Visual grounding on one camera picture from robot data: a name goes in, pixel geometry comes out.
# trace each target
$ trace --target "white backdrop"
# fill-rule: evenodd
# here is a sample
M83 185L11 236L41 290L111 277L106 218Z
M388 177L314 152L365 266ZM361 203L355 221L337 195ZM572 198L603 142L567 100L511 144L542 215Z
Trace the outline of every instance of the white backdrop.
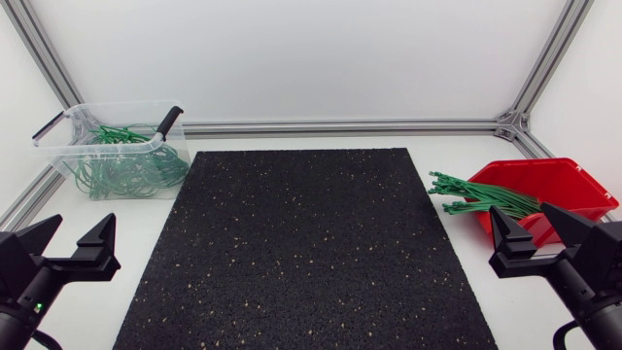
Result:
M0 10L0 214L47 162L29 153L30 137L62 106L54 96L6 13Z
M564 0L34 0L87 102L186 121L490 119Z
M622 202L622 2L596 0L533 111L534 134ZM613 212L622 220L622 209Z

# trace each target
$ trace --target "red plastic tray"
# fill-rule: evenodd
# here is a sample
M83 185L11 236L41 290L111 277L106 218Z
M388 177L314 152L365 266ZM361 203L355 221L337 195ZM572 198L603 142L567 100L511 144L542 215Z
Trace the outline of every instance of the red plastic tray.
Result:
M601 184L568 158L493 161L469 180L505 186L593 221L619 205ZM475 215L492 239L490 214L476 212ZM518 223L534 236L537 247L560 242L544 214L530 215Z

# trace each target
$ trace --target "black handle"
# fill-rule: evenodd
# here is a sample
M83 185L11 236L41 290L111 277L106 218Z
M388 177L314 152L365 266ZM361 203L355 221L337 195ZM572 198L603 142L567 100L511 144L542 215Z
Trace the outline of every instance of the black handle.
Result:
M58 121L60 121L60 117L62 117L63 113L65 112L60 112L56 115L56 117L52 118L51 121L49 121L44 127L42 127L41 129L39 129L39 131L37 131L36 134L32 135L32 139L33 140L39 140L39 136L48 131L48 129L53 126L56 125L58 123Z
M179 117L182 113L184 113L183 109L174 106L170 111L168 111L168 114L164 117L164 120L159 124L156 132L162 134L163 141L166 141L166 134L168 133L168 130L171 129L171 126L173 126L173 123L177 120L177 117Z

